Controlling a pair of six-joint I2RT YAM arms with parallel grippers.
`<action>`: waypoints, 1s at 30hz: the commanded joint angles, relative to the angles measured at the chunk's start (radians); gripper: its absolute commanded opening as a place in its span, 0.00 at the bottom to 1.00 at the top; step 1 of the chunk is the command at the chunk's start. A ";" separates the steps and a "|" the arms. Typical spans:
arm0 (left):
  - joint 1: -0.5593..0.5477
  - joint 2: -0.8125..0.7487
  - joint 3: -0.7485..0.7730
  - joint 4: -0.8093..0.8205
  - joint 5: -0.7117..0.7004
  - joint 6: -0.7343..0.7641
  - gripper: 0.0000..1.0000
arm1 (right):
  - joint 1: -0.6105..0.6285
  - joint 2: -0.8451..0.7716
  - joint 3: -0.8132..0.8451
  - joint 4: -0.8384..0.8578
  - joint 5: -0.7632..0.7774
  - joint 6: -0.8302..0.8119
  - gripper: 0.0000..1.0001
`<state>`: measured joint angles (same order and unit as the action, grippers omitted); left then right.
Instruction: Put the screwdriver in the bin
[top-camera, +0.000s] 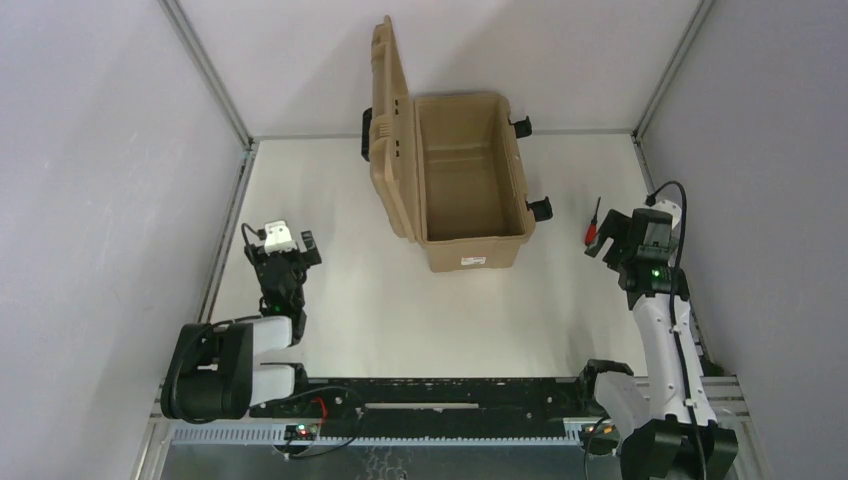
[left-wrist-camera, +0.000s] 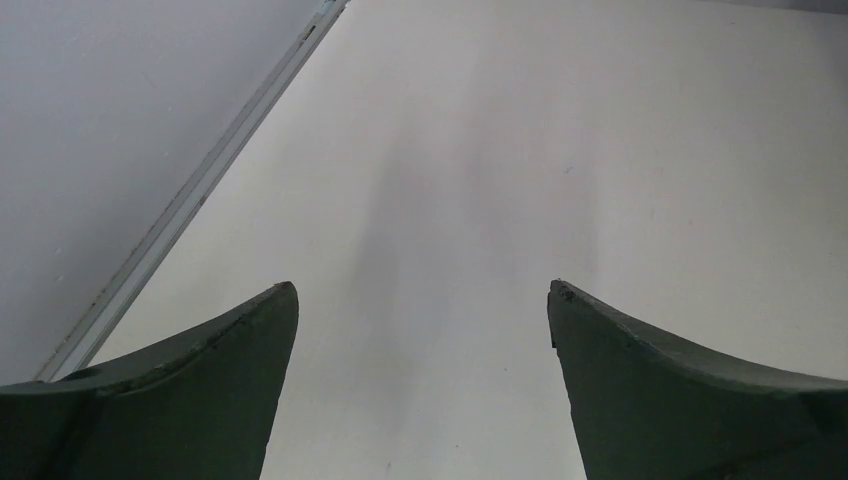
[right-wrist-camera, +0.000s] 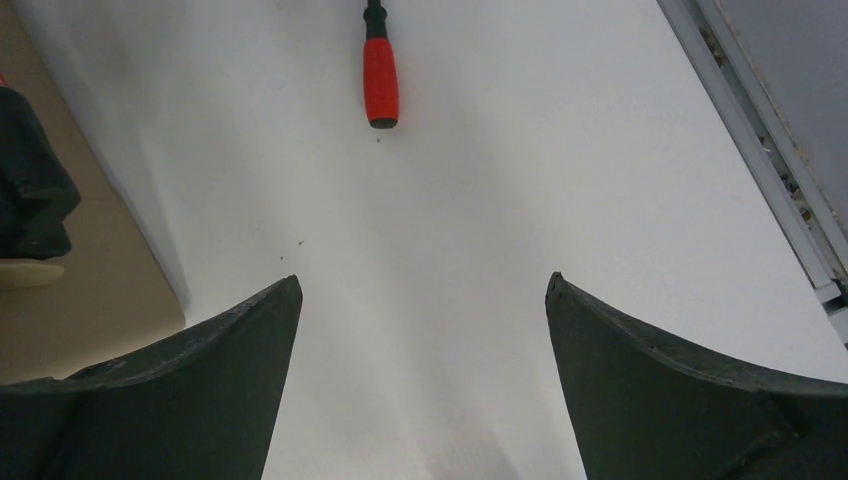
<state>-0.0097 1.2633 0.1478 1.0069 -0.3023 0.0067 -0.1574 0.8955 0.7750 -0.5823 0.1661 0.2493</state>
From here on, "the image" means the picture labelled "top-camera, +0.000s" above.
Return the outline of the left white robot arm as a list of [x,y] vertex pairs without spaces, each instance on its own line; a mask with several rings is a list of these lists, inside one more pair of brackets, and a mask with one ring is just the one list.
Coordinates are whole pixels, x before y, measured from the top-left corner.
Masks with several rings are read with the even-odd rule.
[[184,326],[161,387],[163,415],[191,424],[240,419],[248,410],[294,392],[296,369],[265,365],[258,356],[302,340],[304,285],[322,258],[311,231],[295,240],[282,221],[266,224],[244,242],[260,289],[255,314]]

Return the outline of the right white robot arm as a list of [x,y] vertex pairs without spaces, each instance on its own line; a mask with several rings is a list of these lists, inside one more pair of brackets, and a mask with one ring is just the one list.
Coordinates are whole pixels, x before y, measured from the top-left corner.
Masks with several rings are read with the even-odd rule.
[[672,262],[682,245],[673,229],[682,220],[678,207],[612,209],[585,250],[618,274],[644,348],[648,397],[624,368],[593,369],[593,398],[619,432],[624,479],[724,479],[739,451],[736,433],[720,426],[708,400],[687,279]]

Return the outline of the red handled screwdriver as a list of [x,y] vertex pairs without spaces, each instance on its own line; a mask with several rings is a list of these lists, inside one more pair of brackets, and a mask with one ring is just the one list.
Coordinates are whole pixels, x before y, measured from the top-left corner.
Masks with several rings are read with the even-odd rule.
[[590,224],[586,230],[584,237],[584,245],[589,246],[593,243],[598,230],[598,214],[600,209],[601,198],[598,197],[595,203],[595,209],[590,220]]

